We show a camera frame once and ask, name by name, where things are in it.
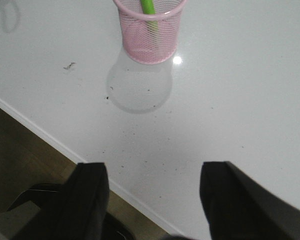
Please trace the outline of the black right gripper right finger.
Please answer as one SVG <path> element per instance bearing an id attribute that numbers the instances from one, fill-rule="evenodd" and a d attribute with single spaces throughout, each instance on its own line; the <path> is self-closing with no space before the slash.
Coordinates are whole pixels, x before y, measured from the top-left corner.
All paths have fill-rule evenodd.
<path id="1" fill-rule="evenodd" d="M 229 161 L 203 163 L 199 193 L 213 240 L 300 240 L 300 210 Z"/>

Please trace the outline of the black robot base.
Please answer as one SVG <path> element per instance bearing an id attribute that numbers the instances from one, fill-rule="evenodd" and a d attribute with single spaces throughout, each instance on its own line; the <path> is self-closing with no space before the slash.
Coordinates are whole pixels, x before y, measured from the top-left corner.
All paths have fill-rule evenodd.
<path id="1" fill-rule="evenodd" d="M 31 201 L 39 208 L 43 208 L 47 202 L 61 189 L 61 184 L 40 183 L 35 184 L 21 192 L 7 211 L 11 211 L 20 205 Z M 106 213 L 102 225 L 102 240 L 135 240 L 131 231 L 109 212 Z"/>

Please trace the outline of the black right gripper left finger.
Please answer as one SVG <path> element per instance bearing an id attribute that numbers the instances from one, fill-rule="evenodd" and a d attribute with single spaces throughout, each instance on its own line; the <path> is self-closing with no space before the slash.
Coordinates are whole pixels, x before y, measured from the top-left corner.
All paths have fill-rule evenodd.
<path id="1" fill-rule="evenodd" d="M 109 202 L 104 163 L 79 163 L 14 240 L 99 240 Z"/>

